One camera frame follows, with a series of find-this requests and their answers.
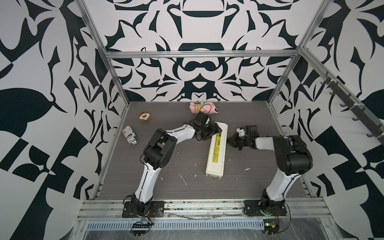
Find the cream dispenser lid with label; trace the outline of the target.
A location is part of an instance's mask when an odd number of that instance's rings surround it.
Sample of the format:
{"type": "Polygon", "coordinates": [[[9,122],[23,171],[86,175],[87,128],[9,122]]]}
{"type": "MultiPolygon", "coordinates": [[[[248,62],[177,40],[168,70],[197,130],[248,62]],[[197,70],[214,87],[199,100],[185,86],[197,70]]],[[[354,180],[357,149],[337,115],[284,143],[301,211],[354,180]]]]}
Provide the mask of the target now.
{"type": "Polygon", "coordinates": [[[217,124],[222,131],[211,138],[206,177],[216,177],[220,180],[224,175],[228,125],[220,122],[217,122],[217,124]]]}

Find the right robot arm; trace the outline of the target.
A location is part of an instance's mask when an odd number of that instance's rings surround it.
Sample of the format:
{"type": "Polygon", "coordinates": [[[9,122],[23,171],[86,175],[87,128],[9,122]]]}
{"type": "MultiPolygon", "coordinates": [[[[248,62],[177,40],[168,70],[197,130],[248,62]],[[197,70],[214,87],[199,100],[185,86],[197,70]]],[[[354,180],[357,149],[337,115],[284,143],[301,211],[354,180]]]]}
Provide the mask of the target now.
{"type": "Polygon", "coordinates": [[[271,216],[285,207],[286,197],[299,176],[313,167],[313,158],[306,144],[298,135],[261,137],[256,125],[240,127],[227,144],[238,150],[249,147],[275,153],[278,170],[271,184],[264,189],[258,203],[245,203],[248,216],[260,211],[271,216]]]}

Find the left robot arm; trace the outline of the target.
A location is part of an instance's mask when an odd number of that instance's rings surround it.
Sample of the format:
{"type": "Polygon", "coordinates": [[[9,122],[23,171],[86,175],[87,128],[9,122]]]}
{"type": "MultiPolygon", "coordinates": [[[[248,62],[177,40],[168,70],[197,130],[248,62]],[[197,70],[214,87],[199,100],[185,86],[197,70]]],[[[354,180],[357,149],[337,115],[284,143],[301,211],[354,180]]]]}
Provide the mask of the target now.
{"type": "Polygon", "coordinates": [[[160,171],[169,163],[176,145],[193,138],[206,141],[222,131],[218,123],[212,122],[211,116],[202,112],[181,127],[155,131],[139,158],[144,171],[137,190],[131,196],[131,203],[139,216],[149,212],[160,171]]]}

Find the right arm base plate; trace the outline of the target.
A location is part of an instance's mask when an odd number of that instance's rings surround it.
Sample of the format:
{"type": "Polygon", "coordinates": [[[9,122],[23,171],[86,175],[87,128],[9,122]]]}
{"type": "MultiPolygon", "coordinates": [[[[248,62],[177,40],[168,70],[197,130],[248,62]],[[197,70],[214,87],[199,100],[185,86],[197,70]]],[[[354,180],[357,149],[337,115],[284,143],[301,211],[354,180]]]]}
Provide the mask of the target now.
{"type": "Polygon", "coordinates": [[[286,216],[287,208],[284,201],[245,200],[243,212],[248,217],[286,216]]]}

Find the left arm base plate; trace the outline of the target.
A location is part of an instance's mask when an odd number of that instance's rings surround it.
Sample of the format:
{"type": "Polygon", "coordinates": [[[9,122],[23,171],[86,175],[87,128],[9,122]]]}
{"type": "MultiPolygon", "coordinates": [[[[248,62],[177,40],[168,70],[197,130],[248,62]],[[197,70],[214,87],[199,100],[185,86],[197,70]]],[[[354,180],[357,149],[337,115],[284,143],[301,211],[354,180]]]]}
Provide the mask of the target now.
{"type": "Polygon", "coordinates": [[[146,204],[125,202],[122,218],[156,217],[164,213],[164,201],[151,201],[146,204]]]}

